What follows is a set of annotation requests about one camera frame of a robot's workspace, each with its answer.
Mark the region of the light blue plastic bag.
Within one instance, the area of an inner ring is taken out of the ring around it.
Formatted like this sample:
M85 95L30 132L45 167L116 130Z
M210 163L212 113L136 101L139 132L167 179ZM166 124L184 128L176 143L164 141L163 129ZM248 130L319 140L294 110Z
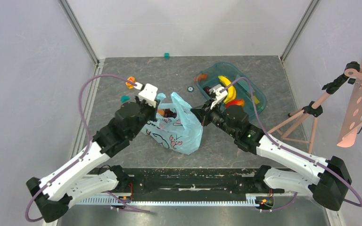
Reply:
M199 149L203 126L191 112L191 105L179 94L170 95L171 102L160 103L156 121L148 121L141 130L162 147L182 154L191 154Z

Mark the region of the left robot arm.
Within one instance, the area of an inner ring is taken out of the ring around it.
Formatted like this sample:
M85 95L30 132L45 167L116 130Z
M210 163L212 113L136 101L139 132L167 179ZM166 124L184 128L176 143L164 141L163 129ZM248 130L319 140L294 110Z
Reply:
M116 190L125 191L130 177L119 165L88 179L90 171L129 146L142 128L156 119L159 101L150 105L145 100L125 102L114 118L93 136L76 156L55 172L26 182L34 202L47 223L61 218L72 206L87 197Z

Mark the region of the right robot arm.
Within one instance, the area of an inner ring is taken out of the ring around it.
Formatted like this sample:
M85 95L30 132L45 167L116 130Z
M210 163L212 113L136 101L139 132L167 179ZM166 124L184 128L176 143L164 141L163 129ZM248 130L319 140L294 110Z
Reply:
M249 122L249 115L238 105L224 111L202 105L193 107L191 112L203 126L212 123L233 137L242 151L271 159L290 169L282 171L261 166L253 180L257 191L266 192L271 188L310 194L318 204L333 211L340 210L346 201L352 180L342 159L314 156L266 135Z

